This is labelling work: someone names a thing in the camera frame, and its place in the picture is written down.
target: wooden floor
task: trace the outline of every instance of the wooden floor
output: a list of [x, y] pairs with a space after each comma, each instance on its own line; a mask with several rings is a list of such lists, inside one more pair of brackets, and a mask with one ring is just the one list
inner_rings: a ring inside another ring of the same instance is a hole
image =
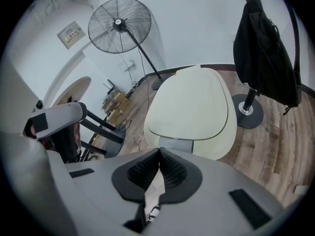
[[[224, 78], [231, 95], [247, 94], [248, 88], [234, 71], [218, 71]], [[156, 77], [149, 77], [149, 99]], [[143, 135], [148, 98], [147, 81], [130, 96], [131, 106], [124, 118], [132, 120], [119, 155], [138, 151]], [[315, 99], [303, 93], [298, 108], [283, 116], [285, 106], [265, 96], [258, 97], [263, 110], [262, 124], [254, 129], [237, 127], [236, 139], [230, 152], [219, 161], [227, 163], [269, 190], [283, 206], [298, 196], [293, 194], [296, 185], [309, 185], [315, 173]], [[105, 139], [97, 137], [93, 145], [102, 148]], [[140, 149], [148, 147], [145, 139]], [[163, 192], [160, 181], [150, 192]]]

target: black bag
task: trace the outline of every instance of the black bag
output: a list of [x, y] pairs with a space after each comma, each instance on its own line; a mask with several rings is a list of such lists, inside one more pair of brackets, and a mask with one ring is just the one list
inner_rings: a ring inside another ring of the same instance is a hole
[[249, 1], [243, 11], [233, 46], [236, 72], [242, 83], [288, 108], [301, 102], [299, 32], [294, 12], [286, 4], [293, 24], [295, 62], [291, 61], [279, 31], [269, 20], [261, 3]]

